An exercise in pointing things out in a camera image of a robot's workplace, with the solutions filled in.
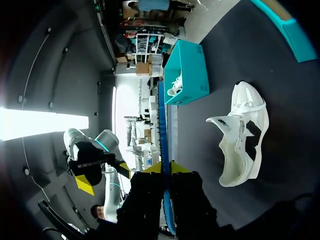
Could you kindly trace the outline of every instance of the gray floor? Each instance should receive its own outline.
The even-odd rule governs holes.
[[[183,0],[181,2],[195,5],[194,11],[177,12],[186,17],[185,40],[200,43],[220,19],[240,0]]]
[[[211,94],[178,108],[178,162],[200,173],[218,222],[239,228],[275,202],[311,192],[319,180],[319,61],[298,63],[278,29],[249,0],[231,9],[201,45]],[[224,188],[218,182],[222,134],[205,121],[229,113],[234,84],[241,80],[264,97],[270,126],[258,178]]]

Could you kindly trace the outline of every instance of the person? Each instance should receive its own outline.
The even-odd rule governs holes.
[[[128,6],[134,10],[150,12],[151,10],[180,10],[192,12],[194,5],[183,3],[175,0],[140,0],[138,2],[131,1]]]
[[[95,219],[106,220],[104,214],[104,206],[95,204],[91,207],[90,212],[92,217],[94,217]]]
[[[104,206],[95,204],[91,207],[90,212],[92,217],[94,217],[95,219],[100,219],[100,220],[107,220],[104,214]],[[166,224],[166,219],[165,219],[165,215],[164,215],[164,211],[163,209],[160,212],[160,223],[159,223],[159,234],[160,235],[164,235],[166,237],[174,237],[174,235],[171,234],[167,224]]]

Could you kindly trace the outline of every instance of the white sneaker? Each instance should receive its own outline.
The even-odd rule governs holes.
[[[173,86],[172,88],[170,88],[168,91],[167,91],[167,94],[171,97],[174,97],[176,94],[178,94],[183,86],[182,86],[182,73],[180,74],[180,76],[178,76],[174,82],[172,82]]]
[[[224,168],[219,183],[234,187],[256,179],[262,161],[262,139],[269,127],[266,103],[258,91],[247,82],[238,82],[232,92],[231,112],[206,122],[216,124],[223,133],[219,147],[224,154]]]

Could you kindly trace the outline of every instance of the dark hair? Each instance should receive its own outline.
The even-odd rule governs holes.
[[[92,215],[92,217],[94,217],[95,219],[98,218],[97,207],[100,207],[100,205],[98,205],[98,204],[93,205],[93,206],[91,207],[91,209],[90,209],[91,215]]]
[[[128,7],[132,8],[135,7],[136,2],[135,1],[131,1],[128,3]]]

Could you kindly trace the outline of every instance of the teal box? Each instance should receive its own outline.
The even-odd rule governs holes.
[[[251,0],[251,2],[261,9],[279,29],[292,49],[295,59],[298,63],[318,58],[311,42],[296,19],[291,18],[289,20],[282,20],[271,8],[269,8],[269,6],[267,6],[261,0]]]
[[[182,90],[169,96],[172,82],[182,73]],[[201,45],[178,40],[164,68],[164,102],[184,105],[207,96],[209,81],[204,51]]]

